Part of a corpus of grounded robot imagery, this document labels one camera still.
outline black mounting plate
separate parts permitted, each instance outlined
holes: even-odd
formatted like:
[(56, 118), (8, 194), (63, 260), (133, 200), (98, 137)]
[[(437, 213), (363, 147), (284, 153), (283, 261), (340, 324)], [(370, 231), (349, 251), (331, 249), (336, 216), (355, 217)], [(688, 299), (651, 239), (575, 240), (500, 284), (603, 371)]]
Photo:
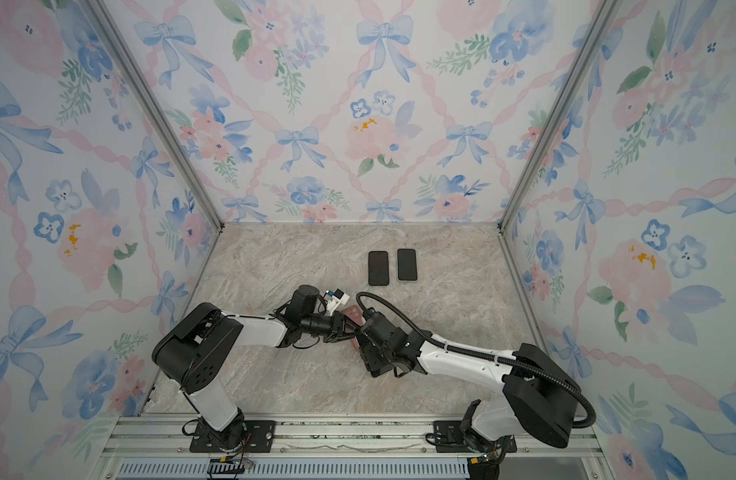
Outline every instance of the black mounting plate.
[[(461, 431), (461, 420), (437, 420), (432, 422), (432, 428), (435, 431), (435, 437), (438, 438), (436, 441), (441, 442), (443, 445), (435, 446), (437, 453), (472, 453), (472, 450), (464, 445), (464, 434)], [(515, 453), (517, 451), (517, 444), (515, 443), (515, 437), (509, 438), (509, 446), (507, 447), (507, 453)]]
[[(250, 432), (250, 438), (245, 444), (246, 453), (269, 453), (272, 451), (274, 441), (274, 420), (245, 420), (246, 428)], [(192, 453), (223, 453), (219, 447), (210, 445), (208, 427), (198, 422), (198, 427), (192, 435), (192, 443), (189, 451)]]

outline floral wallpaper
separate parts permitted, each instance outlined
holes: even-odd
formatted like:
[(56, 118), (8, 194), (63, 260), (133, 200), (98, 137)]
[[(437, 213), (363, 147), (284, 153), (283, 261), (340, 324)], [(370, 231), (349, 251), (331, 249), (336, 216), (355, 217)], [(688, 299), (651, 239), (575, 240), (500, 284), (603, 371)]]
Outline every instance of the floral wallpaper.
[(618, 480), (736, 479), (736, 2), (624, 0), (595, 55), (508, 228), (523, 284)]
[(107, 2), (220, 215), (305, 223), (498, 221), (597, 6)]
[(214, 234), (80, 7), (0, 0), (0, 479), (90, 473)]

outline marble floor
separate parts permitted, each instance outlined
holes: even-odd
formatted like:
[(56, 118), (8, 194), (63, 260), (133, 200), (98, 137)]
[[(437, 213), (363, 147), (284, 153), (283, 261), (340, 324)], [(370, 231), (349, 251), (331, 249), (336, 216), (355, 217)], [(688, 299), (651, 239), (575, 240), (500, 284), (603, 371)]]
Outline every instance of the marble floor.
[[(417, 282), (396, 279), (396, 250), (403, 247), (416, 249)], [(388, 286), (368, 285), (371, 250), (390, 253)], [(265, 314), (304, 283), (321, 292), (376, 293), (421, 328), (457, 342), (497, 350), (531, 342), (494, 225), (227, 225), (189, 309), (207, 301), (222, 310)], [(471, 400), (490, 397), (487, 389), (448, 376), (412, 372), (396, 379), (390, 372), (374, 379), (350, 342), (308, 350), (236, 346), (220, 378), (239, 407), (252, 413), (458, 415)], [(192, 408), (178, 384), (161, 374), (144, 411)]]

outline wallpapered wall panel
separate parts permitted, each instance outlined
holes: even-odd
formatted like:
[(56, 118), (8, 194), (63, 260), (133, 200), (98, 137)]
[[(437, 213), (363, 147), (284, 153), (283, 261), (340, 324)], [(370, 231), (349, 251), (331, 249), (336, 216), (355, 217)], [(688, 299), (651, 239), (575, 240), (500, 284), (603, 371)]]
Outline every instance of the wallpapered wall panel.
[(107, 2), (217, 210), (261, 222), (498, 220), (597, 4)]
[(0, 0), (0, 478), (85, 478), (214, 238), (74, 2)]
[(509, 232), (525, 288), (619, 480), (736, 478), (736, 2), (625, 0), (593, 65)]

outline black smartphone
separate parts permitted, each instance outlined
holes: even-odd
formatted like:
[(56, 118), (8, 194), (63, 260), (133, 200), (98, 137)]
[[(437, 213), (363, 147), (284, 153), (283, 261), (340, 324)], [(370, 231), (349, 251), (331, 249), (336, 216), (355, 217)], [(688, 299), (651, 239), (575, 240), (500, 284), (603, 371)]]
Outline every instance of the black smartphone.
[(368, 284), (390, 284), (390, 255), (387, 252), (368, 252)]
[(397, 249), (397, 279), (401, 282), (415, 282), (419, 279), (416, 251), (413, 248)]

